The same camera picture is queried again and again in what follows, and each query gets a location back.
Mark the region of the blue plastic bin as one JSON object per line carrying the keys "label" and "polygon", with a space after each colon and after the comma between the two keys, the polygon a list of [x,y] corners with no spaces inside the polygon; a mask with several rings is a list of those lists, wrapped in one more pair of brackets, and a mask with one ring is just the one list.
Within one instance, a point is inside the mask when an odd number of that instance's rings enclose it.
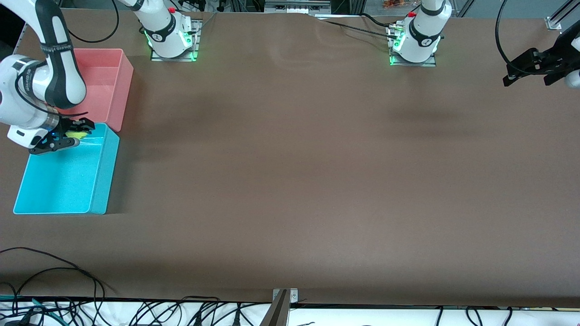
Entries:
{"label": "blue plastic bin", "polygon": [[97,123],[79,146],[30,155],[13,207],[17,215],[103,215],[120,138]]}

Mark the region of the pink plastic bin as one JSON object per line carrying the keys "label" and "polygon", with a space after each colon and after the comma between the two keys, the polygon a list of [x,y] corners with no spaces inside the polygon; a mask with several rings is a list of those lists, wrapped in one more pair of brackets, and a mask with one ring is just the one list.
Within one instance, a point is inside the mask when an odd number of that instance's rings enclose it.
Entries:
{"label": "pink plastic bin", "polygon": [[122,49],[75,49],[87,94],[80,105],[61,114],[85,113],[95,123],[120,132],[132,82],[133,66]]}

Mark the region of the aluminium corner profile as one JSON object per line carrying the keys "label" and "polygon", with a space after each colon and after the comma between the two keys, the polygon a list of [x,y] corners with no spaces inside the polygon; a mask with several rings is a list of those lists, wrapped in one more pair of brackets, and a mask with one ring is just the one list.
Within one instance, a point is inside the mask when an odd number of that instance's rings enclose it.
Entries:
{"label": "aluminium corner profile", "polygon": [[562,31],[563,21],[578,8],[580,8],[580,0],[565,0],[551,16],[545,18],[547,29],[551,31]]}

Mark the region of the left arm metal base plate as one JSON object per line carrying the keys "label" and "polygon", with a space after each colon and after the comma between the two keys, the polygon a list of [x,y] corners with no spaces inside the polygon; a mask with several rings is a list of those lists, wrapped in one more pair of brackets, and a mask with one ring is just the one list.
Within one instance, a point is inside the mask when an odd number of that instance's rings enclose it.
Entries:
{"label": "left arm metal base plate", "polygon": [[389,27],[385,28],[388,36],[394,36],[394,38],[388,41],[389,45],[389,60],[391,66],[406,66],[406,67],[435,67],[436,58],[435,52],[433,52],[430,57],[424,62],[410,62],[404,59],[401,54],[397,51],[405,40],[405,33],[403,27],[400,25],[390,24]]}

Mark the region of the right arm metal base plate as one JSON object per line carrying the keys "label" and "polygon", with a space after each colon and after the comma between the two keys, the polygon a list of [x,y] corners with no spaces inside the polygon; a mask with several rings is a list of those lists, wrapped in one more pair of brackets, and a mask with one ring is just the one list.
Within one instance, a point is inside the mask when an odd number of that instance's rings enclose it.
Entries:
{"label": "right arm metal base plate", "polygon": [[145,29],[151,47],[151,60],[158,62],[195,62],[198,58],[203,20],[175,13],[174,29],[151,32]]}

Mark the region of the aluminium frame rail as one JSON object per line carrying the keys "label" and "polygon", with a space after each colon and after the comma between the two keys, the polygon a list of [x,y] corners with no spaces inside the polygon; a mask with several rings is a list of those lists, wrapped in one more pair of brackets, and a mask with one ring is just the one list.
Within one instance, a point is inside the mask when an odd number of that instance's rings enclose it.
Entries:
{"label": "aluminium frame rail", "polygon": [[264,0],[264,13],[331,14],[330,0]]}

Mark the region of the metal bracket with dark post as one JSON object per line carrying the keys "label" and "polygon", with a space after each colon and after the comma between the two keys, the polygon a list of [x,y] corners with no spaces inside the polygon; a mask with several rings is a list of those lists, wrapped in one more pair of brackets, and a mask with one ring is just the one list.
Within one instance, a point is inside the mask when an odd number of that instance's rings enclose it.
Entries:
{"label": "metal bracket with dark post", "polygon": [[259,326],[288,326],[290,306],[298,299],[299,291],[296,288],[275,288],[273,301]]}

